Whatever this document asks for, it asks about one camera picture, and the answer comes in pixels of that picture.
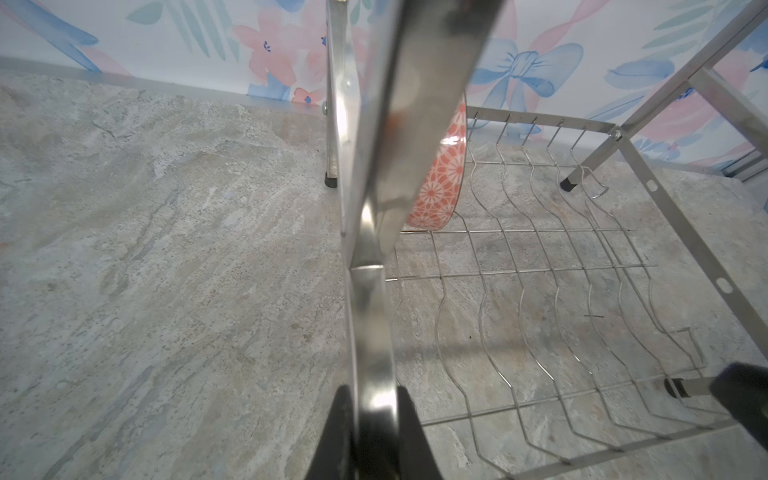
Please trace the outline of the stainless steel dish rack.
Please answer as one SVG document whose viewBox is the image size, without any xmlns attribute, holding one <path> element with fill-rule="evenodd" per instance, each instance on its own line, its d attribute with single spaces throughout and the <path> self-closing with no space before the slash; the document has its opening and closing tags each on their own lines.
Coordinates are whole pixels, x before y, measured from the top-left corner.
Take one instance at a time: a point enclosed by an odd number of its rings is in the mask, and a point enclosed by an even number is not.
<svg viewBox="0 0 768 480">
<path fill-rule="evenodd" d="M 712 396 L 767 368 L 767 5 L 331 1 L 353 458 L 400 478 L 397 387 L 445 478 L 763 479 Z M 441 230 L 406 221 L 462 95 Z"/>
</svg>

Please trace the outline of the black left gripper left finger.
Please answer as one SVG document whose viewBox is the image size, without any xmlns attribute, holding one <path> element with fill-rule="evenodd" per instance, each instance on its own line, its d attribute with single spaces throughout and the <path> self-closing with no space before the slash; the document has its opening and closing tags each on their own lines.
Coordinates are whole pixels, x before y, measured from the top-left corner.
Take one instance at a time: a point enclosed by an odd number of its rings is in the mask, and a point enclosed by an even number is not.
<svg viewBox="0 0 768 480">
<path fill-rule="evenodd" d="M 354 478 L 353 406 L 350 388 L 335 393 L 306 480 L 349 480 Z"/>
</svg>

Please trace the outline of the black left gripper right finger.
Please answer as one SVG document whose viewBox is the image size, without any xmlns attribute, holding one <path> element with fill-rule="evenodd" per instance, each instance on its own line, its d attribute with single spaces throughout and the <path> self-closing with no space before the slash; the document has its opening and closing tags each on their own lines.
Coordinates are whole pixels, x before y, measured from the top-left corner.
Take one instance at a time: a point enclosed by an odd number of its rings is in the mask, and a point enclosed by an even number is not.
<svg viewBox="0 0 768 480">
<path fill-rule="evenodd" d="M 415 404 L 403 386 L 397 387 L 399 415 L 399 476 L 404 480 L 442 480 Z"/>
</svg>

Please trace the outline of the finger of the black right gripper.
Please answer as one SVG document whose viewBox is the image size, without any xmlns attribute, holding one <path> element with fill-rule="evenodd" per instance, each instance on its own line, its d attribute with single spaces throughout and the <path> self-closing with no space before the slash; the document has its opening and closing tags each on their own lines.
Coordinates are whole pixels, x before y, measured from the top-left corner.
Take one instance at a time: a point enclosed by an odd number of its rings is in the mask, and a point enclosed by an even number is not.
<svg viewBox="0 0 768 480">
<path fill-rule="evenodd" d="M 735 362 L 709 385 L 712 396 L 763 447 L 768 448 L 767 368 Z"/>
</svg>

